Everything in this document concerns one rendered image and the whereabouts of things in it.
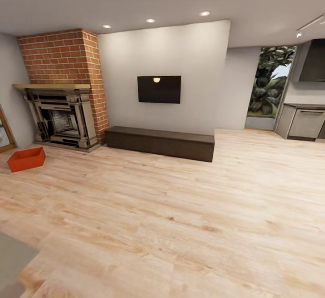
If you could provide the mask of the storage box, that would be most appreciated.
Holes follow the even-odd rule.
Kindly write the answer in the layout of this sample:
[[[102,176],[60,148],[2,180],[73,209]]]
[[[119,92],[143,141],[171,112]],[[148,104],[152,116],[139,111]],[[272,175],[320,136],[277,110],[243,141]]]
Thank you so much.
[[[7,161],[11,172],[18,172],[43,166],[46,159],[44,148],[15,151]]]

